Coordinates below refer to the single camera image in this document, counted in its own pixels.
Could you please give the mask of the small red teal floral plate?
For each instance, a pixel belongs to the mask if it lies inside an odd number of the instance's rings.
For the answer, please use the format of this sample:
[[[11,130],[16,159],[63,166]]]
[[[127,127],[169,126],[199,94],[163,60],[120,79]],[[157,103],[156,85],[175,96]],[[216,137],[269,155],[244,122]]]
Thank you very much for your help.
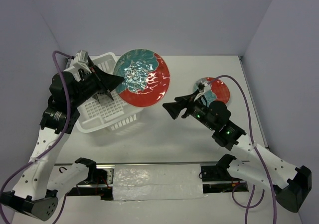
[[[209,106],[213,101],[222,101],[227,104],[230,100],[230,91],[227,85],[219,79],[210,85],[211,88],[205,92],[201,101],[207,106]]]

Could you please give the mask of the large red teal floral plate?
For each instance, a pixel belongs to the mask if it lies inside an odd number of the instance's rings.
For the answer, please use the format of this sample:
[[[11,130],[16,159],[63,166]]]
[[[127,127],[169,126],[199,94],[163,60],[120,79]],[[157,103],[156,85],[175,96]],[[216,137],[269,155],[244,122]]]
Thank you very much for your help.
[[[170,84],[170,72],[164,59],[148,49],[133,49],[117,60],[113,74],[124,81],[116,93],[126,103],[146,108],[163,99]]]

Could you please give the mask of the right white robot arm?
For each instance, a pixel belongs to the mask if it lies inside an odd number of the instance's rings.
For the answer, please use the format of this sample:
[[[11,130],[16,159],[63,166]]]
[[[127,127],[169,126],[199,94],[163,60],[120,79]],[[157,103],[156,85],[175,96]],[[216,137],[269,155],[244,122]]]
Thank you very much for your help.
[[[176,97],[163,108],[173,119],[184,110],[182,118],[192,116],[209,130],[212,138],[227,152],[218,161],[220,179],[230,177],[245,180],[264,190],[274,192],[275,200],[286,210],[297,213],[312,189],[312,172],[306,166],[297,167],[253,143],[248,134],[230,120],[225,103],[213,101],[206,106],[196,93]]]

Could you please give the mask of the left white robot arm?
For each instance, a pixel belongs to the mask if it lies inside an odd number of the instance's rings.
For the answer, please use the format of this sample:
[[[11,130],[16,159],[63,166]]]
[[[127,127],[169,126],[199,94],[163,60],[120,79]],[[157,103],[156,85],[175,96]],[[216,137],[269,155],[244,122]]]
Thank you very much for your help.
[[[11,191],[0,190],[0,205],[36,219],[47,221],[54,214],[59,199],[81,182],[97,180],[96,162],[78,158],[66,171],[50,180],[57,157],[68,140],[80,113],[78,107],[99,91],[109,94],[125,79],[89,67],[86,73],[79,69],[77,81],[68,71],[59,71],[49,87],[51,96],[43,112],[35,149],[29,162],[16,174],[21,178]]]

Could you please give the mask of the white foam front board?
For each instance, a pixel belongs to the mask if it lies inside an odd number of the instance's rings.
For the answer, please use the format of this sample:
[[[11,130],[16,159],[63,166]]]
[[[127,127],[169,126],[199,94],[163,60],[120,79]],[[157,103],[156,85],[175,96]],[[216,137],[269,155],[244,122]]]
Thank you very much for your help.
[[[212,193],[198,199],[103,201],[69,196],[58,202],[50,224],[299,224],[300,216],[273,206],[269,192]]]

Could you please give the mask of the metal base rail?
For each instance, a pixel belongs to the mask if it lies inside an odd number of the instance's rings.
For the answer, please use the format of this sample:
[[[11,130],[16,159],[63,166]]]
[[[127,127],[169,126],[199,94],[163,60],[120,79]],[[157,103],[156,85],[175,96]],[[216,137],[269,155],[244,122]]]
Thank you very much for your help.
[[[90,181],[75,185],[68,196],[102,200],[146,201],[198,199],[211,193],[247,192],[245,181],[200,164],[99,166]]]

